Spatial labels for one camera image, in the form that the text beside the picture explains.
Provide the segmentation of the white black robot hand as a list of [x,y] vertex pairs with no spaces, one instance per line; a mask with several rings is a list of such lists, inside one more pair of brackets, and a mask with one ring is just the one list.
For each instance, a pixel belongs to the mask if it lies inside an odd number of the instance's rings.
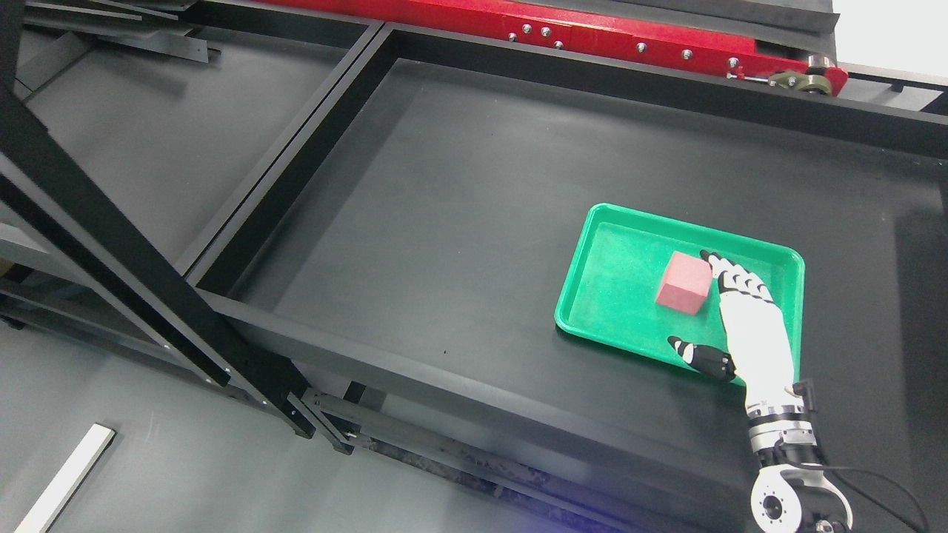
[[726,349],[678,336],[668,337],[668,344],[687,366],[701,374],[718,381],[741,379],[749,416],[762,415],[767,408],[803,409],[803,398],[793,390],[795,365],[784,315],[767,284],[758,274],[717,252],[702,250],[700,256],[708,263],[718,288]]

